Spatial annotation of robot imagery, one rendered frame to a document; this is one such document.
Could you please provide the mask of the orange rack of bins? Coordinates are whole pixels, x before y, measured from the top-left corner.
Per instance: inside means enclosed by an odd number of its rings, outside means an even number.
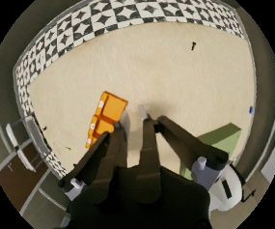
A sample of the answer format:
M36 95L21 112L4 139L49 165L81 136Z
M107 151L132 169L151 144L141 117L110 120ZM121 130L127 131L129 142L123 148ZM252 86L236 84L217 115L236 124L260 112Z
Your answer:
M111 132L114 130L112 124L119 121L118 119L120 118L126 103L127 100L124 100L114 94L107 91L102 92L96 108L96 113L93 116L89 127L85 148L89 149L104 131L109 130Z

